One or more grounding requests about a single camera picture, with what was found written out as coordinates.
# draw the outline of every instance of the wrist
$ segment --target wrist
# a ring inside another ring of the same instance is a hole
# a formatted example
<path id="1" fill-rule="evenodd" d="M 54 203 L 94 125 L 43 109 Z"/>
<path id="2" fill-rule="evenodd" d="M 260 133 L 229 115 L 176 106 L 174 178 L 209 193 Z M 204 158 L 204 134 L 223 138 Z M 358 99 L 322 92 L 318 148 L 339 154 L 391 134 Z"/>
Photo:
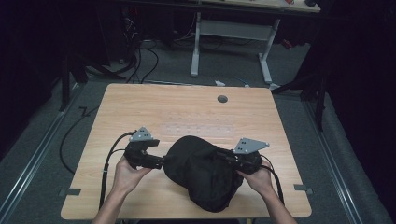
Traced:
<path id="1" fill-rule="evenodd" d="M 127 195 L 128 195 L 127 192 L 112 189 L 110 191 L 110 193 L 108 193 L 107 198 L 111 199 L 114 202 L 122 203 L 125 200 Z"/>
<path id="2" fill-rule="evenodd" d="M 273 199 L 277 199 L 277 194 L 275 192 L 275 190 L 273 188 L 269 188 L 269 189 L 261 189 L 258 191 L 260 196 L 262 196 L 262 198 L 265 201 L 271 201 Z"/>

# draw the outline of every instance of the metal frame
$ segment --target metal frame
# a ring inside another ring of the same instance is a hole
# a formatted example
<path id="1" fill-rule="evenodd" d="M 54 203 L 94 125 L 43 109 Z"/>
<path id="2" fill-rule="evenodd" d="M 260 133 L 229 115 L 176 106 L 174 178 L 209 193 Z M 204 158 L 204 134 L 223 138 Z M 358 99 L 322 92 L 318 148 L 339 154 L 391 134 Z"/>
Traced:
<path id="1" fill-rule="evenodd" d="M 254 25 L 227 21 L 209 21 L 201 19 L 201 12 L 197 12 L 195 27 L 195 46 L 192 53 L 191 76 L 198 77 L 201 35 L 217 35 L 233 38 L 244 38 L 266 41 L 263 52 L 259 54 L 259 62 L 262 67 L 262 75 L 267 84 L 272 83 L 268 68 L 267 57 L 276 36 L 280 19 L 276 19 L 273 26 Z"/>

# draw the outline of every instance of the black object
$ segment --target black object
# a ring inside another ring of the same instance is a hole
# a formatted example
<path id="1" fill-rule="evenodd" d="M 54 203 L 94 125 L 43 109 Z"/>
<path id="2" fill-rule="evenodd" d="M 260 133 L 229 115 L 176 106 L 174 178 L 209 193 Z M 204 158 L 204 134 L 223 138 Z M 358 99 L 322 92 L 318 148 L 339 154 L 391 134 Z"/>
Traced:
<path id="1" fill-rule="evenodd" d="M 304 1 L 306 3 L 307 6 L 309 7 L 314 7 L 317 3 L 315 2 L 315 0 L 305 0 Z"/>
<path id="2" fill-rule="evenodd" d="M 149 155 L 147 149 L 149 147 L 156 147 L 160 140 L 144 140 L 144 141 L 131 141 L 125 148 L 124 157 L 129 164 L 136 168 L 142 166 L 151 169 L 159 169 L 163 167 L 163 158 Z"/>
<path id="3" fill-rule="evenodd" d="M 228 207 L 243 182 L 227 161 L 217 159 L 219 149 L 199 137 L 184 136 L 171 146 L 163 163 L 165 174 L 209 212 Z"/>
<path id="4" fill-rule="evenodd" d="M 227 161 L 233 169 L 251 175 L 258 171 L 262 165 L 262 157 L 258 151 L 249 154 L 234 154 L 233 150 L 219 148 L 216 155 L 221 160 Z"/>

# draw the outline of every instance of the forearm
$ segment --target forearm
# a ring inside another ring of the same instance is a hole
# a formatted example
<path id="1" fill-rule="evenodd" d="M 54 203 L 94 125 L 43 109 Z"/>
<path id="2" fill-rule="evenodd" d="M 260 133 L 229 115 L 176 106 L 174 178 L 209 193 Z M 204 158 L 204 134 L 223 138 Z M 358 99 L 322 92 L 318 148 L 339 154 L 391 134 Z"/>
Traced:
<path id="1" fill-rule="evenodd" d="M 274 190 L 259 192 L 267 205 L 268 212 L 275 224 L 296 224 L 296 220 L 291 216 L 284 204 L 279 200 Z"/>
<path id="2" fill-rule="evenodd" d="M 110 191 L 92 224 L 115 223 L 126 194 Z"/>

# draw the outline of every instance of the metal bracket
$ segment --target metal bracket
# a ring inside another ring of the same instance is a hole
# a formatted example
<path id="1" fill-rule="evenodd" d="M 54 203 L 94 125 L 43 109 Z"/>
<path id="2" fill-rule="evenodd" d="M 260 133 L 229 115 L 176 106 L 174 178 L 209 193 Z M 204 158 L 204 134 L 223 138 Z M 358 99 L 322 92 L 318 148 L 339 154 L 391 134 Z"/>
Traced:
<path id="1" fill-rule="evenodd" d="M 233 153 L 234 154 L 250 154 L 258 151 L 265 147 L 269 147 L 270 144 L 267 142 L 257 141 L 249 138 L 241 138 L 236 145 Z"/>
<path id="2" fill-rule="evenodd" d="M 129 139 L 130 142 L 139 142 L 139 141 L 147 141 L 152 140 L 153 137 L 151 133 L 145 128 L 141 127 L 136 133 L 134 133 L 131 138 Z"/>

